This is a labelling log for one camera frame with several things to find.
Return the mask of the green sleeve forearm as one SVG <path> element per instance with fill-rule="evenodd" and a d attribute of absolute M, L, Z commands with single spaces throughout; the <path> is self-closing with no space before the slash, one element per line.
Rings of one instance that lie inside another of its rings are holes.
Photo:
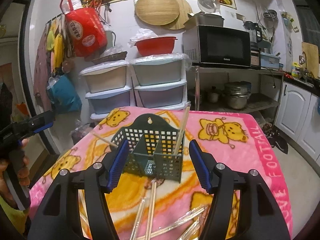
<path fill-rule="evenodd" d="M 7 215 L 8 219 L 11 221 L 15 229 L 20 233 L 24 234 L 25 224 L 29 215 L 29 208 L 26 210 L 16 210 L 11 207 L 4 199 L 1 197 L 1 207 Z"/>

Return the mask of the person's left hand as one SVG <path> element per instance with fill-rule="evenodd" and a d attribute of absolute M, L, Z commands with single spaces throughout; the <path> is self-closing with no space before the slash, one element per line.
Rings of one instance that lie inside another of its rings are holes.
<path fill-rule="evenodd" d="M 22 161 L 22 167 L 21 169 L 17 172 L 17 178 L 19 181 L 19 184 L 21 186 L 29 186 L 30 185 L 30 178 L 29 178 L 29 168 L 27 167 L 29 165 L 29 158 L 27 156 L 23 156 L 21 159 Z M 6 160 L 1 160 L 1 197 L 5 200 L 5 202 L 13 207 L 17 208 L 17 203 L 14 200 L 12 194 L 10 193 L 10 190 L 7 186 L 7 183 L 4 179 L 4 171 L 7 169 L 9 163 Z"/>

